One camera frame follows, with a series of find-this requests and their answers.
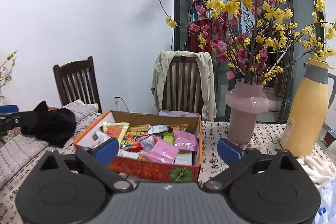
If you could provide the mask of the yellow thermos jug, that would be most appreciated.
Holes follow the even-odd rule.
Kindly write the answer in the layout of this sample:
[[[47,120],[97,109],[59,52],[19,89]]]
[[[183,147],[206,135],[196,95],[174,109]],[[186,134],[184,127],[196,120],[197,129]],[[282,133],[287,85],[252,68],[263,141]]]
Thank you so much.
[[[325,123],[327,111],[335,98],[335,86],[329,94],[328,79],[331,65],[308,59],[306,69],[294,95],[280,145],[295,157],[309,156]]]

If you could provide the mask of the red hanging garment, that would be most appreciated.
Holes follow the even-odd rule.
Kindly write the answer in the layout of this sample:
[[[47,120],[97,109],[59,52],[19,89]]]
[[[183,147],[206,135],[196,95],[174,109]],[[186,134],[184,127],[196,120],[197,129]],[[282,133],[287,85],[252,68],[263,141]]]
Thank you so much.
[[[188,12],[188,42],[190,52],[210,52],[212,38],[211,12],[202,1],[192,1]]]

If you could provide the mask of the pink snack packet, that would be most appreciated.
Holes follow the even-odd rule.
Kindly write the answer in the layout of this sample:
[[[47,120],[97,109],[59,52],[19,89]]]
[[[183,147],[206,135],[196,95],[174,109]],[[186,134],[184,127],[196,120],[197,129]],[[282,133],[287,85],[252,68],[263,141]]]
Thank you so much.
[[[198,150],[198,138],[189,132],[173,131],[174,146],[183,151],[196,152]]]
[[[149,152],[144,153],[143,156],[149,161],[173,164],[178,153],[179,149],[177,147],[159,139],[154,147]]]

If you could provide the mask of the folded striped pink cloth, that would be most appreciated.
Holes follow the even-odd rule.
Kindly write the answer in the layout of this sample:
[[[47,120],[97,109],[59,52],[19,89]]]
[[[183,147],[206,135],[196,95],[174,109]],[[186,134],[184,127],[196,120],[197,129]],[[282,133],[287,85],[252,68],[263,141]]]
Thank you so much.
[[[72,143],[79,134],[100,116],[97,103],[85,104],[81,100],[76,100],[63,107],[74,113],[76,130],[65,145],[59,148],[60,152],[71,150],[74,147]],[[11,130],[9,136],[1,142],[1,187],[4,187],[24,166],[49,147],[45,141],[24,136],[19,129]]]

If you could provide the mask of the red cardboard box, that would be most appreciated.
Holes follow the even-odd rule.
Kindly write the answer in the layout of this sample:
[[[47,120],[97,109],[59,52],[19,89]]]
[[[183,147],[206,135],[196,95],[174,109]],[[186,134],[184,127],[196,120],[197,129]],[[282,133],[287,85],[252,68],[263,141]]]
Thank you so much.
[[[200,118],[108,111],[74,141],[76,149],[95,149],[98,160],[116,173],[161,182],[196,182],[203,138]]]

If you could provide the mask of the calligraphy print tablecloth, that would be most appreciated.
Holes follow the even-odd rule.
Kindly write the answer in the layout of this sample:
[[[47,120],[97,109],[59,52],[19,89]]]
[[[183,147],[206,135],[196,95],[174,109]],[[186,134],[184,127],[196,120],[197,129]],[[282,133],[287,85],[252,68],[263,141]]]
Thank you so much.
[[[227,168],[226,163],[217,153],[217,142],[220,138],[227,136],[228,126],[229,124],[225,122],[202,123],[203,152],[201,171],[198,178],[198,182],[201,184]],[[258,123],[255,126],[248,147],[257,148],[262,153],[275,154],[280,149],[280,138],[284,129],[284,124]],[[36,159],[30,161],[4,187],[1,187],[1,223],[22,223],[15,207],[16,193],[37,161],[51,148],[50,146],[38,154]]]

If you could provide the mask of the white gloves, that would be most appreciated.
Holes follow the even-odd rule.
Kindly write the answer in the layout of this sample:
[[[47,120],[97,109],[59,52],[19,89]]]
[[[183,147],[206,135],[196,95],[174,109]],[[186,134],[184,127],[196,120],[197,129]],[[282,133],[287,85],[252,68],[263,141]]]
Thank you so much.
[[[318,157],[299,156],[297,161],[316,186],[326,185],[335,179],[329,163],[321,161]]]

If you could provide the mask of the pink glass vase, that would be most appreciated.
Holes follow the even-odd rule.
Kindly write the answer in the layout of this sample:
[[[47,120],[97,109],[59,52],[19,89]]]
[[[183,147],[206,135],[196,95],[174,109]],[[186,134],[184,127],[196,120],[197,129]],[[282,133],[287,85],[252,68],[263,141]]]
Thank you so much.
[[[236,81],[235,87],[226,94],[226,104],[231,108],[228,139],[235,144],[249,143],[257,116],[269,107],[263,86]]]

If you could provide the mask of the blue white plastic bag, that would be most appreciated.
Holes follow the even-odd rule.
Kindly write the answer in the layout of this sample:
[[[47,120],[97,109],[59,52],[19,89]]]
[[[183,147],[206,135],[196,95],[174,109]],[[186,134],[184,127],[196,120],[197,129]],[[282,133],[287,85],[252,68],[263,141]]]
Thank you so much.
[[[320,186],[318,191],[321,196],[321,204],[314,219],[314,224],[336,223],[336,186],[335,180]]]

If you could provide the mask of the beige jacket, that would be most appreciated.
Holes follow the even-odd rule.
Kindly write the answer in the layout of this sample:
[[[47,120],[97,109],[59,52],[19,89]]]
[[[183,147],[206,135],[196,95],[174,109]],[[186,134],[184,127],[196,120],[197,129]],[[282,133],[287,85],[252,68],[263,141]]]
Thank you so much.
[[[182,56],[196,58],[201,77],[203,99],[202,119],[204,121],[213,122],[217,116],[217,106],[215,101],[213,61],[208,52],[161,51],[153,65],[151,93],[154,96],[154,105],[157,111],[162,110],[163,90],[169,66],[173,58]]]

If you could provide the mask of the green white snack packet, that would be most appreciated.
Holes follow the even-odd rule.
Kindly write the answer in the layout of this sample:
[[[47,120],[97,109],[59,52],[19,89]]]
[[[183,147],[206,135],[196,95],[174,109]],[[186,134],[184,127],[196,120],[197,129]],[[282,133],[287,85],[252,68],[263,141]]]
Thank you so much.
[[[192,166],[193,155],[194,153],[192,151],[179,151],[175,158],[174,164]]]

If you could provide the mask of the orange green long snack packet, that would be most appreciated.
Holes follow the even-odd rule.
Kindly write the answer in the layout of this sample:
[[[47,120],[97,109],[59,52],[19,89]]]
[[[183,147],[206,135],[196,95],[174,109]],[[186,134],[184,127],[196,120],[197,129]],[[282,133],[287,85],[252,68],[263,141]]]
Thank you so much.
[[[102,131],[105,135],[118,140],[118,146],[121,146],[121,142],[129,128],[130,123],[127,122],[103,122]]]

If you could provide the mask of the pink and yellow flower branches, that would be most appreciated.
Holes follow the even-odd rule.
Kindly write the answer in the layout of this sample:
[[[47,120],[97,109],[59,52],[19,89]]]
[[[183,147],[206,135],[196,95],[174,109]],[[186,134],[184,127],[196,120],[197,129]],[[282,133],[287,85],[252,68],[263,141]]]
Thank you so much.
[[[179,24],[165,18],[171,28],[195,37],[198,47],[213,50],[226,63],[228,80],[264,86],[282,74],[282,61],[295,46],[314,61],[326,61],[335,49],[335,23],[322,18],[324,0],[315,0],[312,21],[299,28],[286,0],[191,0],[192,11],[204,23]]]

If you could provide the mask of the silver small snack packet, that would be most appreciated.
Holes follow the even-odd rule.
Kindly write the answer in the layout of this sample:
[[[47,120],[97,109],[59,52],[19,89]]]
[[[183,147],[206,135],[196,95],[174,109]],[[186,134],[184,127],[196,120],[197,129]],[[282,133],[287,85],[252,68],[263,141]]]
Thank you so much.
[[[169,129],[169,126],[167,124],[162,124],[162,125],[155,125],[151,126],[150,129],[148,130],[147,134],[160,134],[163,132],[167,132]]]

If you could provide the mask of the wooden chair with jacket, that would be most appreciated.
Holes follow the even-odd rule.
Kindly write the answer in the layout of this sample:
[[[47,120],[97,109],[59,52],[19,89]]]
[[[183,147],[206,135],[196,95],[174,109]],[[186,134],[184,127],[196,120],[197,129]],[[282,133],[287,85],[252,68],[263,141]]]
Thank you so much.
[[[163,90],[162,110],[202,113],[201,77],[194,57],[173,58]]]

